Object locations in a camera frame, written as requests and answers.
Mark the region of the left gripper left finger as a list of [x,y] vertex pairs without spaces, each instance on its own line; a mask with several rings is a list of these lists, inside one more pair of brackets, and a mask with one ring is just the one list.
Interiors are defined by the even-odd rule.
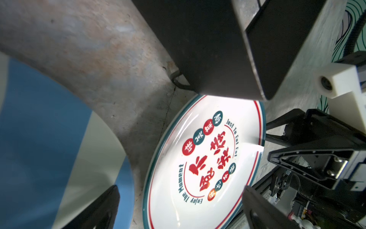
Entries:
[[64,229],[112,229],[118,212],[118,187],[109,187],[92,204],[70,221]]

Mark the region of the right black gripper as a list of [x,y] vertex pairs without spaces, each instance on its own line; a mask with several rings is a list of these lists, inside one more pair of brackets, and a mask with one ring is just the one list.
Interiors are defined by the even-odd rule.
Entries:
[[268,161],[299,180],[299,194],[320,212],[351,223],[366,215],[366,135],[319,110],[293,109],[268,122],[284,126],[266,141],[282,146]]

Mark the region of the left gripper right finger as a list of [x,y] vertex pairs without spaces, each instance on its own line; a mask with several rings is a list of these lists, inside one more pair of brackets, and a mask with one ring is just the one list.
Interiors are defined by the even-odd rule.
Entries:
[[275,206],[270,204],[251,186],[245,186],[242,194],[244,213],[251,229],[298,229]]

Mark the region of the white plate red characters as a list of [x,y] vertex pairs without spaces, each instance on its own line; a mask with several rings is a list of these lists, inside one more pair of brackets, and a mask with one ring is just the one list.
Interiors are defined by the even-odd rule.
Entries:
[[196,95],[163,134],[146,176],[146,229],[224,229],[254,182],[266,133],[263,103]]

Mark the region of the black wire dish rack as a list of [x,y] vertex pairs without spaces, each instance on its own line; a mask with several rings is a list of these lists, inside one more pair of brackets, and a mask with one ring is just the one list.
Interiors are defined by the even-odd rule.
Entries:
[[177,71],[198,94],[271,100],[325,1],[134,1]]

